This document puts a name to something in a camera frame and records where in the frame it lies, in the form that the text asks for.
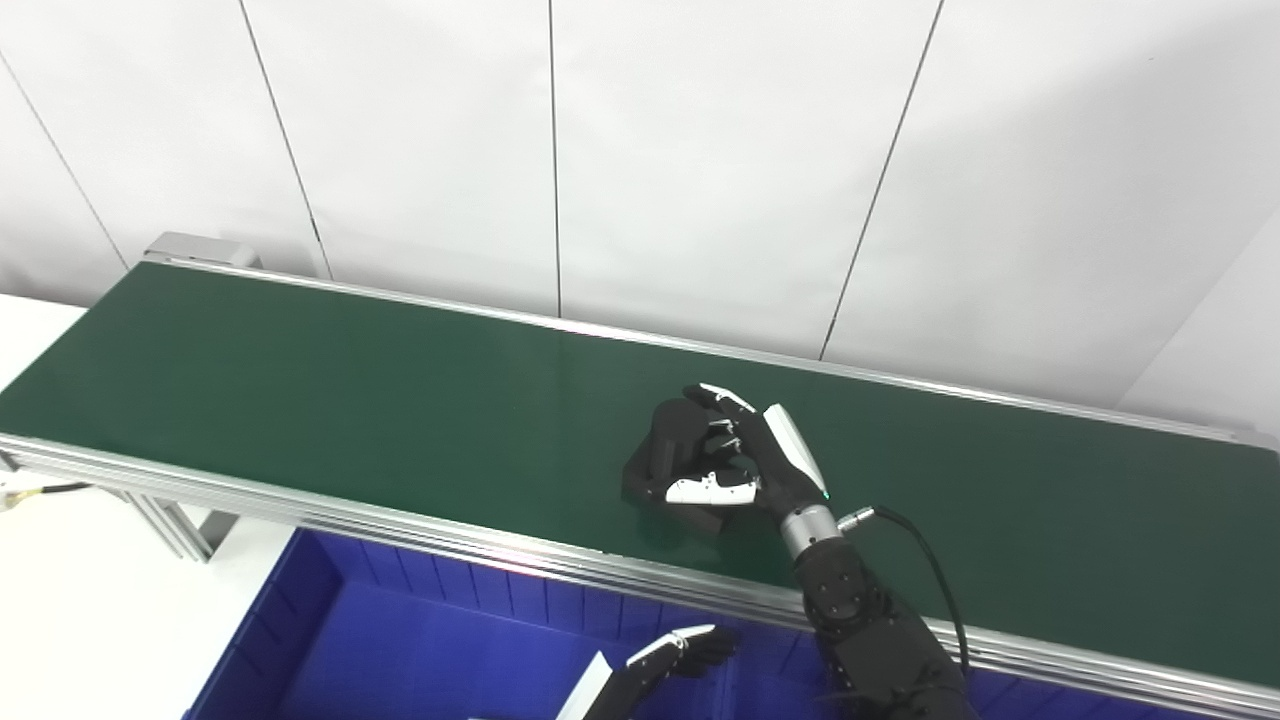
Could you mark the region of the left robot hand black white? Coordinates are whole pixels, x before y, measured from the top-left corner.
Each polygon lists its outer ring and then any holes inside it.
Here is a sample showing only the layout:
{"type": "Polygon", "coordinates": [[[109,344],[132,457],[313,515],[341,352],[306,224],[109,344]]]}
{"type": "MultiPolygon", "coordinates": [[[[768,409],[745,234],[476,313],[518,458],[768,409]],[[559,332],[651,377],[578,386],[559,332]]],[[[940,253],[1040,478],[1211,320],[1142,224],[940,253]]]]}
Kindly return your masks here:
{"type": "Polygon", "coordinates": [[[579,676],[558,719],[631,719],[667,678],[700,678],[736,653],[739,633],[722,624],[675,628],[613,667],[595,653],[579,676]]]}

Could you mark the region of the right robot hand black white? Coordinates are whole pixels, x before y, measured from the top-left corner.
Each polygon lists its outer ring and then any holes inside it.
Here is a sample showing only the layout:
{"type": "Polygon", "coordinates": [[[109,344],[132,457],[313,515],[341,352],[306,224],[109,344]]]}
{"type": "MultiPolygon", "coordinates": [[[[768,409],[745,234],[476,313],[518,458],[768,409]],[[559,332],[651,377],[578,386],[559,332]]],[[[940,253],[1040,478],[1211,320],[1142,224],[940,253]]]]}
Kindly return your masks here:
{"type": "Polygon", "coordinates": [[[805,439],[780,404],[760,410],[719,386],[698,383],[684,397],[708,415],[692,468],[663,479],[667,503],[765,510],[778,521],[817,509],[829,492],[805,439]]]}

